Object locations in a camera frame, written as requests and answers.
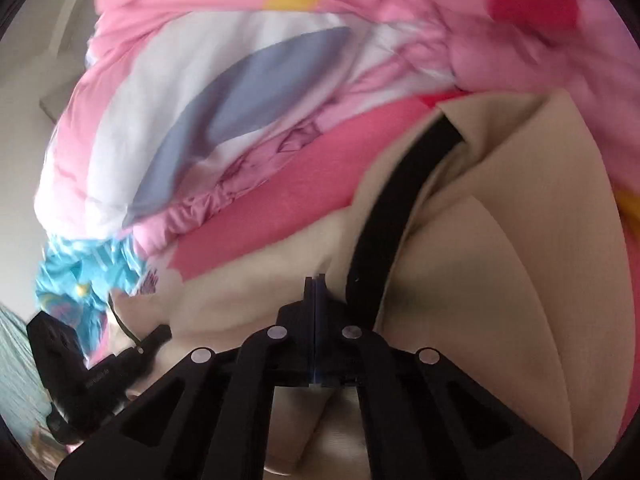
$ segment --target light blue cloth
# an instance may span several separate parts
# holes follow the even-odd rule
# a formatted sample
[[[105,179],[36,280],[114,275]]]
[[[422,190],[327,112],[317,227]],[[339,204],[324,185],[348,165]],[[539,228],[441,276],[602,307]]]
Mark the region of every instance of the light blue cloth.
[[[37,424],[46,428],[51,406],[33,361],[26,325],[2,305],[0,378],[0,415],[14,438],[26,446]]]
[[[146,263],[122,240],[51,236],[36,277],[38,307],[76,329],[82,351],[94,352],[106,328],[109,291],[131,293]]]

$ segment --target blue fabric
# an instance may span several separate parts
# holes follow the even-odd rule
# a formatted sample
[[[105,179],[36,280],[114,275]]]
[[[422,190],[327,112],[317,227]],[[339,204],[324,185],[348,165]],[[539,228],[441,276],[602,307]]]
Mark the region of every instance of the blue fabric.
[[[82,351],[94,352],[106,328],[109,291],[131,293],[145,270],[133,240],[66,240],[52,236],[36,277],[38,306],[76,329]]]
[[[217,145],[282,117],[332,67],[350,35],[349,27],[301,34],[258,50],[220,74],[167,133],[124,226],[166,207],[187,170]]]
[[[0,415],[23,446],[51,411],[23,320],[0,305]]]

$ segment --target pink fabric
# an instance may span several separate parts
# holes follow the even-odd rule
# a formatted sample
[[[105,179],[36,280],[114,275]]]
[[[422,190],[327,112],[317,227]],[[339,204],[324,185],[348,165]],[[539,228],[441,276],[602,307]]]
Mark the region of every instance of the pink fabric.
[[[175,13],[259,9],[263,3],[97,0],[105,16],[95,44],[108,51]],[[439,20],[448,34],[450,66],[459,86],[469,91],[567,88],[609,172],[640,192],[640,52],[608,0],[321,0],[316,10],[354,12],[376,21]]]
[[[210,189],[193,198],[183,197],[180,202],[139,222],[132,229],[136,253],[146,259],[162,251],[179,235],[201,227],[234,200],[260,186],[317,136],[317,132],[305,129],[284,132],[241,157]],[[206,182],[197,173],[198,168],[191,171],[178,196],[186,193],[184,190],[189,189],[190,181],[197,182],[198,186]]]
[[[314,118],[318,129],[326,131],[337,124],[336,119],[353,115],[353,110],[366,101],[368,92],[384,89],[393,81],[411,75],[411,67],[428,67],[431,70],[449,67],[446,33],[440,27],[428,27],[425,24],[415,41],[398,49],[398,56],[365,72],[352,84],[345,85],[334,101]]]
[[[58,122],[52,158],[55,165],[55,192],[40,193],[38,196],[43,200],[50,198],[64,204],[66,216],[61,220],[64,226],[60,226],[60,232],[71,227],[78,234],[77,238],[84,236],[86,196],[78,192],[77,186],[64,181],[86,180],[92,156],[92,139],[102,115],[109,106],[113,93],[129,74],[136,56],[151,37],[152,35],[149,35],[133,45],[121,46],[86,72]],[[112,57],[118,59],[116,64],[112,63]],[[95,84],[96,80],[100,81],[99,85]],[[51,204],[41,203],[36,197],[36,213],[50,208]]]
[[[636,306],[636,362],[629,389],[629,398],[626,404],[625,415],[622,418],[620,436],[626,431],[633,419],[638,407],[640,407],[640,245],[638,239],[623,222],[625,234],[626,252],[629,258],[631,270],[631,285],[634,291],[634,304]]]
[[[268,182],[181,237],[169,268],[184,281],[289,237],[351,203],[372,161],[450,92],[408,98],[336,126]]]

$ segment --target pink cloth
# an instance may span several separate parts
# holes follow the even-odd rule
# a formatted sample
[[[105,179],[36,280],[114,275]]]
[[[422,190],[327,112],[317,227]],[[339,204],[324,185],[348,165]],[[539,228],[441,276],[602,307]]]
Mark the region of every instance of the pink cloth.
[[[364,172],[391,142],[437,102],[461,95],[407,98],[336,126],[268,182],[176,240],[168,268],[191,280],[347,207]],[[153,259],[149,266],[154,269]]]
[[[136,253],[145,257],[158,254],[178,236],[201,226],[204,229],[207,220],[260,186],[317,136],[310,129],[284,132],[238,159],[210,189],[192,198],[183,197],[180,202],[139,222],[131,230]]]
[[[97,0],[104,15],[94,45],[108,52],[178,13],[258,9],[263,2]],[[430,27],[439,20],[449,33],[450,66],[469,91],[567,88],[610,174],[640,192],[640,52],[608,0],[320,0],[317,10],[426,20]]]
[[[111,101],[112,94],[104,89],[118,87],[129,75],[137,55],[152,37],[153,34],[149,34],[133,45],[121,45],[108,54],[104,59],[105,63],[86,72],[56,125],[49,147],[50,155],[47,155],[55,160],[55,172],[52,172],[51,180],[41,179],[38,193],[44,200],[40,207],[58,211],[63,216],[61,221],[68,226],[70,232],[84,233],[86,196],[79,192],[76,183],[87,178],[93,139]],[[109,58],[117,59],[117,63],[111,66]],[[74,97],[81,93],[83,100],[76,103]],[[82,106],[87,102],[91,106]],[[43,190],[42,186],[50,186],[51,189]]]

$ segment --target black strap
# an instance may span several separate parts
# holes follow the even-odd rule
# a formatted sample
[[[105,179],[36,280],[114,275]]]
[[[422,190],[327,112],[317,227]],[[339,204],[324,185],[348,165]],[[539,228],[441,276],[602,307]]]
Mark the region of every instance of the black strap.
[[[115,306],[113,305],[113,298],[111,297],[111,294],[107,298],[107,304],[111,309],[111,313],[113,314],[113,317],[115,318],[116,323],[119,325],[120,329],[124,332],[124,335],[127,336],[129,339],[131,339],[136,344],[136,346],[140,346],[140,339],[138,339],[135,336],[135,334],[127,328],[127,326],[120,319],[120,316],[118,316],[118,314],[116,313],[116,309],[115,309]]]
[[[418,193],[463,138],[442,116],[420,136],[380,193],[353,253],[345,291],[357,325],[373,329],[385,284]]]

